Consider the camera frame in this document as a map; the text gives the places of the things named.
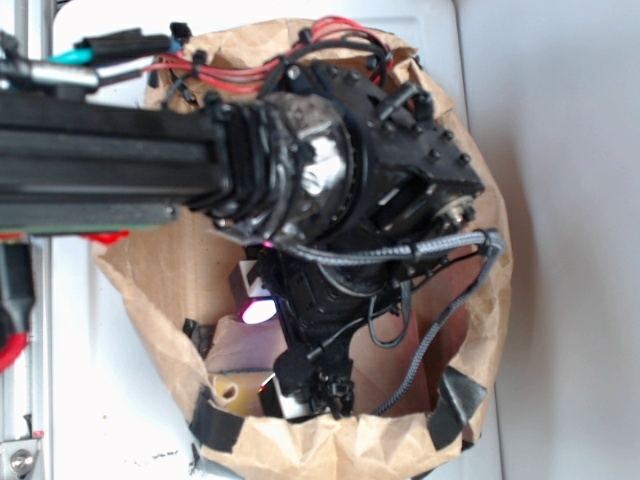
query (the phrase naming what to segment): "brown paper bag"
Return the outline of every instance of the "brown paper bag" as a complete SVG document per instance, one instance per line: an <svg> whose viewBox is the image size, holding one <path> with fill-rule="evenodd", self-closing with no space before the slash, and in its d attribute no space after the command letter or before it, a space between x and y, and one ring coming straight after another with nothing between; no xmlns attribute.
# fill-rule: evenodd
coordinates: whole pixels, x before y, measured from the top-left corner
<svg viewBox="0 0 640 480"><path fill-rule="evenodd" d="M202 35L191 40L187 56L202 49L212 65L259 66L286 51L300 28L309 23L277 20ZM247 479L404 479L460 455L463 440L477 441L482 430L510 307L512 256L504 202L473 139L453 113L452 100L412 59L415 50L393 35L381 36L393 49L392 83L412 80L434 95L438 121L455 133L456 142L471 155L486 186L475 202L477 218L469 228L498 228L507 243L483 288L437 336L418 375L417 395L410 396L409 405L382 418L359 414L336 421L323 415L295 425L277 418L241 418L225 412L218 406L225 399L212 390L205 362L181 329L185 318L215 324L234 313L227 276L242 258L242 249L216 236L207 218L185 211L173 224L135 232L96 252L96 262L122 293L149 356L203 443L202 454ZM306 58L312 59L353 68L363 63L359 54L344 50ZM151 108L166 95L168 74L160 75L160 83L159 88L148 91ZM194 80L187 85L202 105L209 87ZM170 105L185 113L194 109L178 97ZM463 262L414 295L413 346L477 272L478 264ZM386 390L376 397L384 399L397 385L381 385L377 378L372 381L371 372L379 365L371 370L369 363L379 361L381 354L367 345L366 334L359 332L356 337L361 337L354 339L360 353L352 348L351 354L364 362L358 365L356 358L358 373L354 376L360 375L356 388ZM412 353L398 351L384 359L385 365L392 365L388 382L393 383L394 378L399 382L404 376ZM361 411L370 408L367 404Z"/></svg>

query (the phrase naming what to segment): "red wire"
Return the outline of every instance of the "red wire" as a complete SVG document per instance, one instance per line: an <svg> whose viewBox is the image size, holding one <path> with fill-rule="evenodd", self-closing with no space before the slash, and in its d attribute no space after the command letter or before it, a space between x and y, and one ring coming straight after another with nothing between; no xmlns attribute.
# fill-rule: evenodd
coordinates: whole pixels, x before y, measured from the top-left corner
<svg viewBox="0 0 640 480"><path fill-rule="evenodd" d="M358 22L348 18L339 16L322 17L312 24L311 32L311 43L321 41L323 38L335 35L336 33L364 33L370 41L377 43L384 48L385 51L389 52L389 46L382 42L382 40L380 40L380 38L378 38L373 32L360 25ZM285 56L296 52L303 46L304 45L300 42L296 43L288 52L285 53ZM143 71L150 72L154 70L173 69L184 70L185 72L193 71L193 63L186 60L183 55L183 52L178 52L176 55L162 55L164 62L150 65L144 68ZM264 81L268 74L279 65L280 61L281 60L279 58L274 58L259 67L244 69L222 69L209 65L202 65L199 68L197 77L208 85L231 93L257 93L260 90L259 85L239 86L236 84L259 83Z"/></svg>

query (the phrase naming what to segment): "robotic arm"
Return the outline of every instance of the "robotic arm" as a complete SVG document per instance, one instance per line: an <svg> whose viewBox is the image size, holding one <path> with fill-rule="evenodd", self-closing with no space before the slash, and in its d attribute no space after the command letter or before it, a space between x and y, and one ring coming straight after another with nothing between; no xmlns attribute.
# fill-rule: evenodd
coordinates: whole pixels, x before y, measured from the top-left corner
<svg viewBox="0 0 640 480"><path fill-rule="evenodd" d="M190 115L88 105L78 89L101 79L76 79L92 69L45 68L8 52L0 78L21 90L0 91L0 232L157 225L180 205L208 215L222 235L258 246L258 271L276 300L288 350L261 391L265 411L349 415L355 331L368 324L376 344L397 345L416 281L446 268L448 253L475 245L485 266L432 338L502 249L494 231L458 233L474 217L482 182L452 132L435 123L428 92L413 83L384 90L388 52L371 37L314 41L313 29L303 31L255 100L210 94ZM321 48L368 52L371 77L301 62ZM388 311L403 315L404 329L385 343L372 319ZM26 329L24 315L15 317L2 323L5 337L11 325L13 333Z"/></svg>

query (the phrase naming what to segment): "silver metal rail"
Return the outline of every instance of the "silver metal rail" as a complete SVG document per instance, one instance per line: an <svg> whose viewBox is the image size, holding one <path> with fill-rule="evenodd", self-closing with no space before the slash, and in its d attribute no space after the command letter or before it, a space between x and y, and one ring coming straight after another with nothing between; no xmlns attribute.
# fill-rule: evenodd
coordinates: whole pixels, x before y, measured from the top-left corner
<svg viewBox="0 0 640 480"><path fill-rule="evenodd" d="M0 29L16 36L23 55L45 58L55 12L55 0L0 0ZM31 247L37 303L29 346L0 374L1 480L52 479L51 243L37 239Z"/></svg>

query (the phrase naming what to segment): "bolt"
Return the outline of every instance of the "bolt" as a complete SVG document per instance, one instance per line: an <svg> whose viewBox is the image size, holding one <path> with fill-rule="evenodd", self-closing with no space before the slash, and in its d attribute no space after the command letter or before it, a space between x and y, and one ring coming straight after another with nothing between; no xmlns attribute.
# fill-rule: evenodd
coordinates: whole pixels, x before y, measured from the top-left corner
<svg viewBox="0 0 640 480"><path fill-rule="evenodd" d="M355 85L358 80L360 80L360 74L354 70L351 70L349 73L347 73L346 80L348 84Z"/></svg>
<svg viewBox="0 0 640 480"><path fill-rule="evenodd" d="M471 161L471 157L466 153L463 153L458 157L458 163L462 166L468 165L470 161Z"/></svg>
<svg viewBox="0 0 640 480"><path fill-rule="evenodd" d="M295 80L299 76L300 76L300 67L298 67L297 65L291 65L287 70L287 77L289 77L291 80Z"/></svg>
<svg viewBox="0 0 640 480"><path fill-rule="evenodd" d="M338 67L336 67L335 65L329 65L327 67L327 71L329 72L329 75L331 75L332 77L335 77L336 75L338 75Z"/></svg>
<svg viewBox="0 0 640 480"><path fill-rule="evenodd" d="M26 475L33 468L33 455L26 450L18 450L11 456L9 464L16 475Z"/></svg>

